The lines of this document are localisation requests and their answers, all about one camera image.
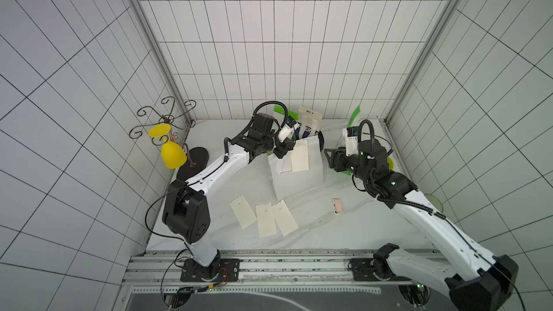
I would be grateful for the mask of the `pink stapler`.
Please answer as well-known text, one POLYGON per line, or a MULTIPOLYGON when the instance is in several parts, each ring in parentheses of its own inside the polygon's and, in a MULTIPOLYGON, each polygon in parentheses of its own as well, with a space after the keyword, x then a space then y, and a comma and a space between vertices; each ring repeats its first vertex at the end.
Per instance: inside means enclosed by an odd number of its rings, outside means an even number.
POLYGON ((340 199, 333 199, 334 213, 340 215, 343 212, 343 206, 340 199))

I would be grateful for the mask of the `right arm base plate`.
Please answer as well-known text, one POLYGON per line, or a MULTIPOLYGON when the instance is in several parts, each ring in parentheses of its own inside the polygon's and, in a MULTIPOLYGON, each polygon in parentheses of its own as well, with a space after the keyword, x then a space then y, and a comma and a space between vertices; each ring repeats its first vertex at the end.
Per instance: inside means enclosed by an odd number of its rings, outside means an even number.
POLYGON ((355 282, 410 282, 410 279, 394 275, 385 262, 374 259, 351 259, 348 269, 355 282))

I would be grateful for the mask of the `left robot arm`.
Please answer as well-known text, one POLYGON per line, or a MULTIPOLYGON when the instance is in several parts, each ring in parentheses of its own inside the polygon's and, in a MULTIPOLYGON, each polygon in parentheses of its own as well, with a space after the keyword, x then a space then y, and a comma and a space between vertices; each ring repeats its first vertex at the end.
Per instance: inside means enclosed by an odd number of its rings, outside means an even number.
POLYGON ((181 183, 166 196, 162 222, 181 237, 198 268, 218 270, 220 252, 206 237, 210 226, 208 197, 256 157, 272 153, 281 159, 295 146, 292 134, 298 122, 286 115, 282 123, 256 113, 236 137, 224 140, 224 154, 204 171, 181 183))

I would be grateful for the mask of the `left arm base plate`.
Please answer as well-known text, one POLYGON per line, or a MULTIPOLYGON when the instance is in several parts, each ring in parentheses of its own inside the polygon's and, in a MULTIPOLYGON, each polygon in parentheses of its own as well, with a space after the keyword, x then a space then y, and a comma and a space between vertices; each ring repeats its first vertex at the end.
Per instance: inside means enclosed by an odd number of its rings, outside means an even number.
POLYGON ((193 259, 186 259, 180 281, 197 283, 237 282, 239 272, 239 259, 216 258, 210 266, 202 266, 193 259))

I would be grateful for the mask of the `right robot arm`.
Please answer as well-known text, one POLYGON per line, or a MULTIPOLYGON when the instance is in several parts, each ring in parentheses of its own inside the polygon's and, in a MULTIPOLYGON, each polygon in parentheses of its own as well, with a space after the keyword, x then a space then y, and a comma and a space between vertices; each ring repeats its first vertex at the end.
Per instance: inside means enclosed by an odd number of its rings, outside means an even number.
POLYGON ((458 310, 499 310, 516 291, 518 264, 507 255, 496 256, 463 233, 439 212, 405 175, 393 171, 387 151, 376 140, 360 141, 358 152, 325 149, 330 168, 348 171, 360 180, 361 190, 402 215, 422 232, 446 258, 438 263, 388 243, 373 254, 375 279, 406 278, 448 297, 458 310))

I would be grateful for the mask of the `white paper bag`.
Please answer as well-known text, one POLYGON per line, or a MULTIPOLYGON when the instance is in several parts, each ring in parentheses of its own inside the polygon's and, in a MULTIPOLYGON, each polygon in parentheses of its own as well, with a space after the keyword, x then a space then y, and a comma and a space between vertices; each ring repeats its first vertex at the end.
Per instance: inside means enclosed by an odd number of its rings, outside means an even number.
POLYGON ((323 161, 318 136, 302 140, 309 142, 309 169, 292 172, 291 152, 283 159, 268 157, 271 180, 278 201, 315 189, 324 183, 323 161))

